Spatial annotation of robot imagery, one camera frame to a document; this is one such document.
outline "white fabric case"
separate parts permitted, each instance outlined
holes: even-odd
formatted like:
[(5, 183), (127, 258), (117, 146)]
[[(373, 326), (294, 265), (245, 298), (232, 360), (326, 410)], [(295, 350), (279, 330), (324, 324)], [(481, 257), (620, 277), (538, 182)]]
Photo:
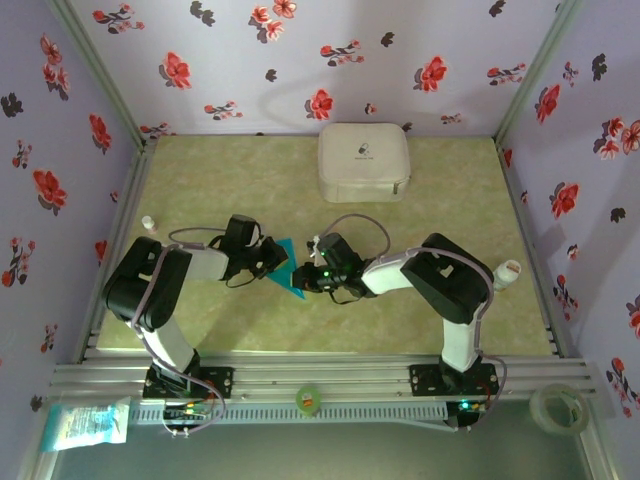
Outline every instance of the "white fabric case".
[(320, 133), (318, 173), (329, 202), (397, 202), (411, 176), (407, 139), (393, 123), (333, 123)]

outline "metal frame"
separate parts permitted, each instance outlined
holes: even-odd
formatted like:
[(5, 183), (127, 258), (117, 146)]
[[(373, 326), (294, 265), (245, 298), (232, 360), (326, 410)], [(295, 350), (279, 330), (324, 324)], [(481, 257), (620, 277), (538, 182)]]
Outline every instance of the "metal frame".
[[(85, 59), (89, 70), (107, 94), (118, 115), (129, 130), (139, 155), (134, 159), (127, 179), (126, 190), (109, 238), (110, 257), (101, 269), (93, 290), (87, 313), (86, 330), (76, 352), (77, 365), (60, 365), (56, 369), (49, 399), (72, 398), (96, 402), (132, 396), (135, 424), (158, 423), (162, 401), (141, 400), (146, 371), (151, 359), (142, 349), (99, 349), (97, 338), (105, 310), (99, 301), (99, 292), (108, 275), (113, 271), (127, 244), (133, 216), (142, 194), (149, 170), (152, 151), (142, 142), (128, 111), (108, 71), (97, 55), (89, 36), (78, 20), (70, 0), (47, 0), (54, 14), (67, 29), (70, 37)], [(540, 78), (553, 50), (583, 4), (583, 0), (566, 0), (562, 3), (556, 20), (547, 34), (529, 72), (512, 102), (496, 134), (498, 154), (502, 155), (500, 142), (522, 110), (525, 100)], [(592, 408), (599, 384), (592, 377), (592, 368), (581, 358), (560, 358), (569, 355), (570, 343), (560, 329), (555, 328), (551, 314), (552, 304), (544, 277), (539, 275), (540, 265), (530, 243), (531, 230), (517, 209), (517, 199), (509, 189), (518, 225), (523, 235), (532, 272), (536, 295), (541, 306), (549, 341), (555, 346), (554, 355), (548, 357), (505, 357), (509, 376), (501, 401), (526, 400), (536, 389), (551, 382), (562, 382), (577, 388), (587, 397)], [(408, 366), (419, 363), (436, 363), (437, 356), (423, 355), (342, 355), (342, 354), (253, 354), (226, 353), (203, 358), (203, 365), (226, 365), (236, 369), (234, 387), (229, 400), (227, 423), (290, 423), (309, 422), (292, 412), (292, 398), (297, 390), (313, 383), (321, 390), (327, 412), (321, 421), (396, 421), (424, 425), (433, 428), (430, 421), (446, 418), (443, 402), (461, 400), (460, 397), (413, 397)], [(481, 400), (484, 396), (466, 397)], [(44, 422), (39, 427), (42, 432)], [(614, 468), (611, 452), (606, 446), (606, 434), (600, 421), (594, 419), (581, 435), (588, 463), (594, 478), (614, 480), (619, 478)], [(41, 454), (37, 461), (23, 468), (22, 478), (50, 478), (56, 454)]]

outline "wall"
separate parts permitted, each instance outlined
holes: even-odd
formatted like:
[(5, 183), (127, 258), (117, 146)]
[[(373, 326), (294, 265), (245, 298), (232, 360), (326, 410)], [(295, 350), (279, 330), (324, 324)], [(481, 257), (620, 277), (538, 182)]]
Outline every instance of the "wall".
[(559, 0), (71, 0), (146, 136), (492, 135)]
[(40, 0), (0, 15), (1, 478), (72, 361), (133, 143)]
[(504, 144), (556, 313), (614, 402), (607, 424), (630, 479), (640, 469), (640, 32), (632, 11), (634, 0), (588, 2)]

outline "cable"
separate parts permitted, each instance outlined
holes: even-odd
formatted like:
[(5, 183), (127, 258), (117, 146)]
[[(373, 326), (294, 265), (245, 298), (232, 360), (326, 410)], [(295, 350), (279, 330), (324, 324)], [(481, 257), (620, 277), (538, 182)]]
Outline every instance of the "cable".
[(431, 248), (431, 247), (419, 247), (419, 248), (411, 248), (409, 250), (407, 250), (407, 253), (417, 253), (417, 252), (426, 252), (426, 253), (431, 253), (431, 254), (437, 254), (437, 255), (442, 255), (444, 257), (449, 257), (452, 258), (454, 260), (457, 260), (461, 263), (464, 263), (465, 265), (467, 265), (468, 267), (471, 267), (472, 269), (474, 269), (481, 277), (482, 279), (485, 281), (485, 283), (487, 284), (487, 301), (485, 302), (484, 306), (482, 307), (482, 309), (480, 310), (480, 312), (478, 313), (478, 316), (476, 317), (476, 329), (474, 331), (474, 335), (473, 335), (473, 349), (476, 352), (476, 354), (484, 359), (487, 360), (494, 360), (495, 362), (498, 362), (501, 366), (502, 366), (502, 379), (500, 381), (500, 386), (498, 387), (498, 391), (496, 392), (495, 397), (493, 397), (493, 401), (491, 402), (491, 405), (489, 405), (489, 408), (487, 408), (487, 411), (484, 413), (484, 415), (482, 417), (480, 417), (478, 419), (478, 421), (474, 424), (474, 428), (478, 426), (478, 424), (480, 424), (482, 421), (484, 421), (485, 418), (487, 418), (487, 416), (489, 416), (489, 413), (491, 413), (493, 411), (493, 409), (495, 408), (495, 404), (497, 403), (498, 399), (500, 398), (500, 395), (502, 395), (502, 391), (504, 390), (504, 386), (507, 383), (507, 364), (505, 363), (504, 360), (502, 360), (500, 357), (496, 357), (495, 355), (487, 355), (485, 354), (482, 349), (480, 348), (480, 324), (482, 323), (482, 317), (484, 317), (484, 314), (487, 312), (487, 310), (489, 309), (489, 307), (491, 306), (491, 303), (493, 302), (493, 282), (491, 281), (491, 278), (489, 278), (489, 275), (487, 275), (487, 272), (485, 272), (480, 265), (478, 265), (477, 263), (469, 260), (466, 257), (463, 257), (462, 255), (458, 255), (457, 253), (453, 253), (453, 252), (449, 252), (448, 250), (442, 250), (439, 248)]
[(251, 282), (253, 282), (256, 278), (258, 277), (253, 277), (251, 280), (247, 280), (246, 282), (240, 283), (238, 285), (229, 285), (229, 280), (227, 280), (226, 282), (224, 282), (224, 284), (228, 287), (228, 288), (240, 288), (240, 287), (244, 287), (245, 285), (249, 285)]
[(169, 240), (171, 240), (172, 242), (177, 243), (178, 245), (181, 245), (183, 248), (191, 248), (191, 249), (195, 249), (195, 250), (204, 250), (206, 247), (204, 245), (204, 243), (198, 243), (198, 242), (183, 242), (181, 240), (176, 240), (175, 238), (173, 238), (173, 236), (176, 233), (183, 233), (183, 232), (194, 232), (194, 231), (201, 231), (201, 230), (206, 230), (206, 231), (211, 231), (211, 232), (226, 232), (226, 230), (224, 228), (215, 228), (215, 227), (187, 227), (187, 228), (179, 228), (178, 230), (173, 230), (172, 232), (169, 232)]
[(213, 385), (211, 385), (209, 383), (206, 383), (206, 382), (200, 380), (199, 378), (192, 377), (190, 375), (187, 375), (187, 374), (179, 371), (178, 369), (176, 369), (172, 365), (169, 365), (167, 362), (165, 362), (162, 358), (160, 358), (156, 354), (156, 352), (153, 351), (153, 349), (151, 348), (151, 345), (149, 345), (149, 342), (147, 342), (147, 339), (144, 337), (144, 333), (142, 332), (142, 328), (138, 324), (138, 322), (140, 320), (140, 316), (142, 315), (143, 310), (147, 306), (147, 302), (149, 301), (149, 297), (151, 296), (151, 292), (153, 291), (153, 287), (155, 286), (156, 282), (158, 281), (158, 275), (160, 274), (160, 269), (162, 268), (162, 264), (164, 263), (164, 259), (166, 258), (167, 254), (171, 250), (174, 250), (174, 249), (179, 248), (179, 247), (180, 247), (180, 245), (178, 245), (178, 244), (175, 244), (175, 243), (171, 244), (171, 245), (165, 247), (162, 250), (162, 252), (160, 253), (160, 255), (158, 256), (158, 260), (156, 262), (156, 266), (153, 269), (153, 273), (151, 274), (151, 279), (149, 280), (149, 284), (147, 285), (147, 288), (144, 291), (144, 294), (142, 295), (142, 298), (140, 299), (140, 303), (138, 304), (138, 307), (136, 308), (136, 311), (133, 314), (133, 317), (131, 318), (130, 326), (133, 329), (133, 331), (136, 332), (136, 334), (140, 337), (140, 340), (142, 341), (142, 344), (144, 345), (144, 348), (149, 352), (149, 354), (151, 355), (151, 357), (153, 358), (153, 361), (155, 363), (160, 365), (165, 370), (170, 371), (174, 375), (177, 375), (178, 377), (180, 377), (180, 378), (182, 378), (182, 379), (184, 379), (184, 380), (186, 380), (188, 382), (195, 383), (196, 385), (200, 385), (201, 387), (206, 388), (211, 393), (213, 393), (216, 397), (218, 397), (218, 399), (220, 400), (220, 403), (222, 405), (222, 409), (218, 412), (218, 414), (215, 415), (215, 416), (213, 415), (213, 408), (214, 407), (213, 407), (213, 404), (212, 404), (212, 406), (211, 406), (211, 418), (209, 420), (207, 420), (206, 422), (198, 425), (198, 426), (192, 427), (190, 429), (185, 429), (182, 432), (179, 432), (178, 430), (171, 431), (165, 425), (165, 428), (167, 430), (169, 430), (172, 433), (172, 435), (174, 435), (174, 436), (175, 435), (188, 436), (190, 433), (195, 433), (195, 432), (197, 432), (199, 430), (203, 430), (203, 429), (207, 428), (208, 426), (213, 425), (214, 423), (218, 422), (220, 419), (222, 419), (222, 417), (225, 415), (225, 413), (227, 411), (227, 405), (226, 405), (226, 403), (224, 401), (224, 397), (222, 396), (220, 391), (217, 388), (215, 388)]
[(339, 217), (331, 225), (325, 228), (324, 231), (318, 236), (320, 238), (324, 237), (327, 233), (331, 231), (331, 229), (333, 229), (333, 227), (335, 227), (338, 223), (340, 223), (345, 218), (349, 218), (349, 217), (358, 217), (358, 218), (364, 218), (365, 220), (369, 220), (371, 223), (374, 223), (375, 225), (377, 225), (378, 228), (382, 230), (382, 233), (384, 233), (384, 236), (387, 239), (387, 246), (382, 252), (376, 255), (376, 258), (380, 258), (382, 255), (384, 255), (389, 251), (389, 249), (391, 248), (391, 237), (389, 236), (389, 232), (387, 232), (386, 228), (384, 228), (382, 224), (378, 222), (375, 218), (371, 218), (370, 216), (364, 215), (362, 213), (347, 213), (346, 215)]

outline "blue triangle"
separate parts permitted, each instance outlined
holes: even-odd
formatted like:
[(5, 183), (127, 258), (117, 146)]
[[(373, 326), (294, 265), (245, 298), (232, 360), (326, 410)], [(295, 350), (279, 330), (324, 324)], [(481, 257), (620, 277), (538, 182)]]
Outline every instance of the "blue triangle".
[(289, 257), (289, 259), (287, 260), (287, 263), (285, 263), (282, 267), (280, 267), (273, 273), (268, 273), (267, 277), (276, 282), (278, 285), (286, 288), (291, 293), (304, 299), (304, 292), (299, 288), (294, 288), (291, 286), (291, 274), (296, 268), (298, 268), (298, 264), (296, 263), (296, 255), (293, 251), (293, 240), (291, 240), (290, 238), (285, 238), (283, 240), (277, 240), (276, 243), (284, 247), (284, 249), (287, 251), (287, 256)]

